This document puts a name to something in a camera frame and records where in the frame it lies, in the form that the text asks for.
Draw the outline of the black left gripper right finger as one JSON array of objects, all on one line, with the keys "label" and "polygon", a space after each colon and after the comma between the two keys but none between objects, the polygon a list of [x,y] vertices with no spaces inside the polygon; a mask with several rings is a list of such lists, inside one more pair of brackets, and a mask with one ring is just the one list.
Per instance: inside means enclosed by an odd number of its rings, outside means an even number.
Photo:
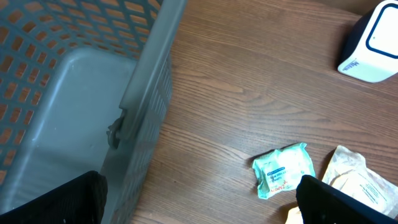
[{"label": "black left gripper right finger", "polygon": [[397,224],[311,175],[302,177],[296,199],[304,224]]}]

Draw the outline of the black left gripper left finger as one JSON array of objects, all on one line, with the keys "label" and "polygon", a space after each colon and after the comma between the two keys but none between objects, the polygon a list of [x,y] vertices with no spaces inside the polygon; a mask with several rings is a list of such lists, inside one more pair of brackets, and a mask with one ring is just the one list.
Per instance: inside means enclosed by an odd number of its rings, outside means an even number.
[{"label": "black left gripper left finger", "polygon": [[108,194],[106,177],[89,171],[1,215],[1,224],[101,223]]}]

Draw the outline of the beige food pouch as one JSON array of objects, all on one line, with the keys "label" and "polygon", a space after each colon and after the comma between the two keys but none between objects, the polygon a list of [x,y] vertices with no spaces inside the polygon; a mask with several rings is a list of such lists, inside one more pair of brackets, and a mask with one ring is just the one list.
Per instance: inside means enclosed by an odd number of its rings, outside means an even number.
[{"label": "beige food pouch", "polygon": [[[368,169],[361,154],[338,146],[321,181],[397,220],[397,186]],[[303,224],[298,206],[289,210],[286,223]]]}]

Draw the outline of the light teal pack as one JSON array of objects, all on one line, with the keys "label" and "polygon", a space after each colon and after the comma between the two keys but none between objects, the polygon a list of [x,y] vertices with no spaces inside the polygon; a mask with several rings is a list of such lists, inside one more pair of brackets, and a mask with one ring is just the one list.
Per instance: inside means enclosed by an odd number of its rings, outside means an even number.
[{"label": "light teal pack", "polygon": [[304,175],[315,177],[307,143],[299,142],[255,158],[252,169],[257,180],[257,196],[269,199],[274,195],[295,190]]}]

